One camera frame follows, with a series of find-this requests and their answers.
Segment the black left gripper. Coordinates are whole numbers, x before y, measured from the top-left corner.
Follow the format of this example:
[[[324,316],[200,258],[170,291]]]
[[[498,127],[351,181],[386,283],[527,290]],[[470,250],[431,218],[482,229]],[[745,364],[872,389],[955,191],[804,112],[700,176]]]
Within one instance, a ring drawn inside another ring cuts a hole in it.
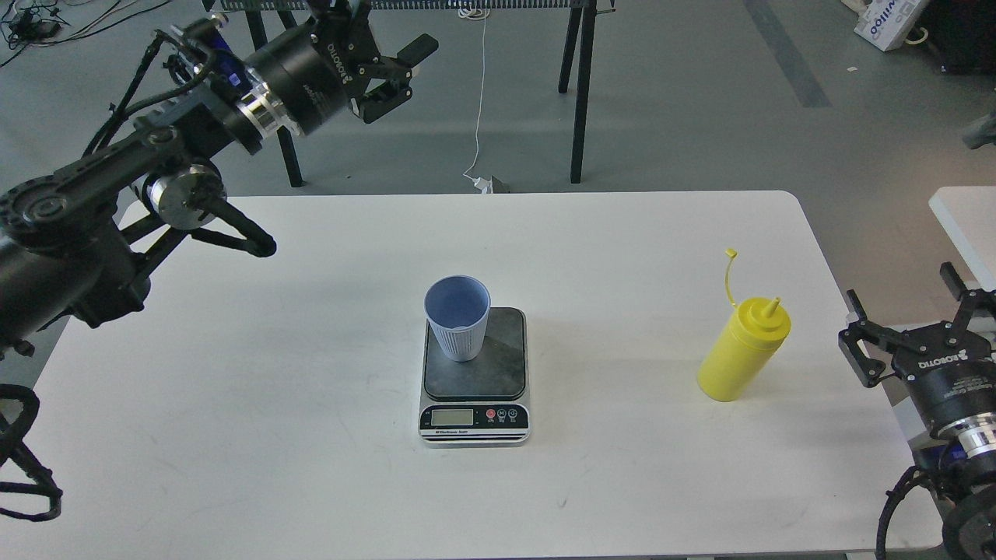
[[[288,127],[309,135],[341,110],[371,124],[408,102],[410,81],[438,47],[421,34],[395,56],[383,56],[366,20],[309,20],[250,54],[246,66],[276,96]]]

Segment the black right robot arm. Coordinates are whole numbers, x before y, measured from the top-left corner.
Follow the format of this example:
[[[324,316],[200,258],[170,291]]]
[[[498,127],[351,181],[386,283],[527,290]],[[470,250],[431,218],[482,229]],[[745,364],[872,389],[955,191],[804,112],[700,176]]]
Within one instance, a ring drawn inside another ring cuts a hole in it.
[[[994,293],[968,287],[949,262],[939,274],[958,302],[953,319],[900,332],[868,319],[849,290],[856,317],[837,336],[861,385],[900,380],[926,432],[942,444],[915,451],[914,463],[886,493],[876,526],[876,559],[886,558],[893,514],[917,487],[951,503],[942,521],[942,544],[951,559],[994,557],[994,350],[969,329],[972,319],[994,315]]]

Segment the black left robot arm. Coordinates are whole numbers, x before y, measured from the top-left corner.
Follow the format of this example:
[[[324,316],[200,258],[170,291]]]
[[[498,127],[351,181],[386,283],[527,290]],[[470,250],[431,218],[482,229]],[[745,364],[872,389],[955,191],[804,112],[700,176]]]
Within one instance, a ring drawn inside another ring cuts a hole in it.
[[[84,156],[2,194],[2,351],[61,317],[90,327],[142,310],[150,276],[184,239],[270,257],[276,241],[231,205],[212,157],[309,135],[348,107],[373,123],[412,98],[438,48],[423,34],[378,50],[369,5],[310,5],[310,18],[246,59],[213,14],[156,30],[135,77]]]

